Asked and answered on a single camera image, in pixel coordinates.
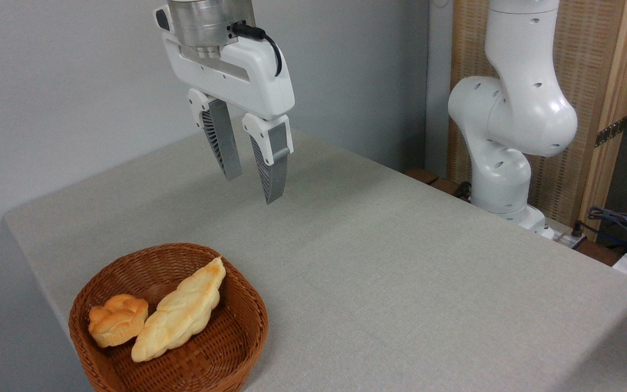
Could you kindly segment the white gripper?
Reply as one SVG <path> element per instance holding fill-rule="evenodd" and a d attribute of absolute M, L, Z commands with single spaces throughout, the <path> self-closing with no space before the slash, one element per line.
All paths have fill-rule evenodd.
<path fill-rule="evenodd" d="M 242 126 L 250 136 L 266 203 L 281 198 L 293 152 L 284 114 L 294 106 L 294 92 L 284 55 L 266 40 L 233 30 L 234 25 L 254 27 L 253 7 L 164 5 L 155 9 L 154 19 L 174 74 L 194 88 L 187 95 L 194 122 L 206 134 L 226 180 L 242 174 L 229 103 L 249 112 Z"/>

